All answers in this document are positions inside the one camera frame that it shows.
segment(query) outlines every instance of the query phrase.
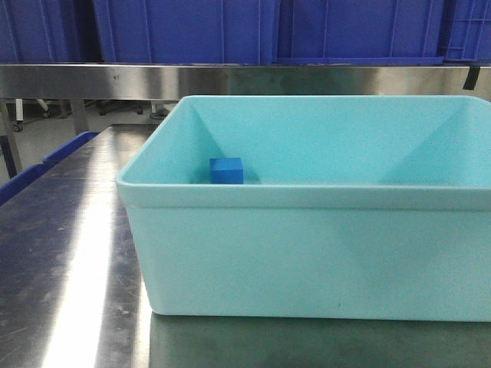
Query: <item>blue crate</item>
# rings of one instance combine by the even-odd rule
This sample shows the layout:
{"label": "blue crate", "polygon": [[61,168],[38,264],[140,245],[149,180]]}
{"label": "blue crate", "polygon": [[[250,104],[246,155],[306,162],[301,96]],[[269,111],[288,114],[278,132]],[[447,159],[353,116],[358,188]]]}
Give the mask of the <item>blue crate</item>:
{"label": "blue crate", "polygon": [[280,64],[440,64],[443,0],[282,0]]}
{"label": "blue crate", "polygon": [[271,64],[279,0],[94,0],[108,63]]}
{"label": "blue crate", "polygon": [[19,194],[36,179],[43,176],[50,168],[50,166],[42,164],[29,166],[26,170],[6,182],[6,184],[0,186],[0,205]]}
{"label": "blue crate", "polygon": [[[158,314],[491,321],[491,103],[186,97],[119,172]],[[210,184],[240,157],[243,185]]]}
{"label": "blue crate", "polygon": [[99,61],[99,55],[91,2],[0,2],[0,63]]}
{"label": "blue crate", "polygon": [[440,53],[448,62],[491,61],[490,0],[446,0]]}
{"label": "blue crate", "polygon": [[99,132],[83,132],[73,138],[71,141],[65,143],[63,146],[58,147],[53,152],[49,153],[43,158],[43,163],[54,166],[63,159],[69,157],[73,152],[82,147],[85,143],[92,140]]}

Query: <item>table surface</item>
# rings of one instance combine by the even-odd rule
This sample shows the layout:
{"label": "table surface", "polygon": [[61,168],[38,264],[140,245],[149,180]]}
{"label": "table surface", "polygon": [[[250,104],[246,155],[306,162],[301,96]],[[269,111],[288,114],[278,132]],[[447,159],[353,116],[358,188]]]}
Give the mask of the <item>table surface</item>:
{"label": "table surface", "polygon": [[152,314],[114,177],[154,129],[111,126],[0,208],[1,367],[491,366],[490,323]]}

